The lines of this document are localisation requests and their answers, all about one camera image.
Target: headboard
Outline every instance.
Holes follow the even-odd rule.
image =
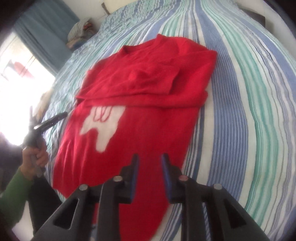
[[[137,0],[104,0],[104,2],[102,3],[102,7],[109,15],[115,12],[117,9],[124,7],[125,5],[135,1]]]

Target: striped bedsheet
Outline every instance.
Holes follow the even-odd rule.
[[[108,16],[58,74],[45,119],[70,111],[85,74],[123,45],[158,33],[183,36],[218,52],[183,172],[221,183],[279,240],[296,217],[296,62],[232,0],[139,0]],[[59,123],[45,134],[52,179]],[[153,241],[180,240],[181,206],[172,205]]]

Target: person's arm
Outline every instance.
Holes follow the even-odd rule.
[[[26,200],[36,175],[31,162],[31,155],[36,155],[36,164],[44,167],[48,162],[48,153],[44,142],[41,150],[26,148],[22,152],[23,163],[13,176],[0,197],[0,212],[8,227],[12,228],[22,217]]]
[[[12,228],[22,218],[29,189],[33,181],[18,169],[0,198],[0,211],[8,227]]]

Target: hand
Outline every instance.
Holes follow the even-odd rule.
[[[35,168],[31,161],[31,155],[36,155],[37,161],[36,164],[39,167],[45,167],[48,163],[48,153],[46,152],[47,146],[45,140],[42,141],[42,148],[27,147],[22,151],[22,165],[20,166],[20,171],[28,180],[33,180],[33,177],[36,175]]]

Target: window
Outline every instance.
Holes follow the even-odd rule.
[[[19,145],[28,133],[29,109],[38,104],[54,77],[15,33],[0,47],[0,132]]]

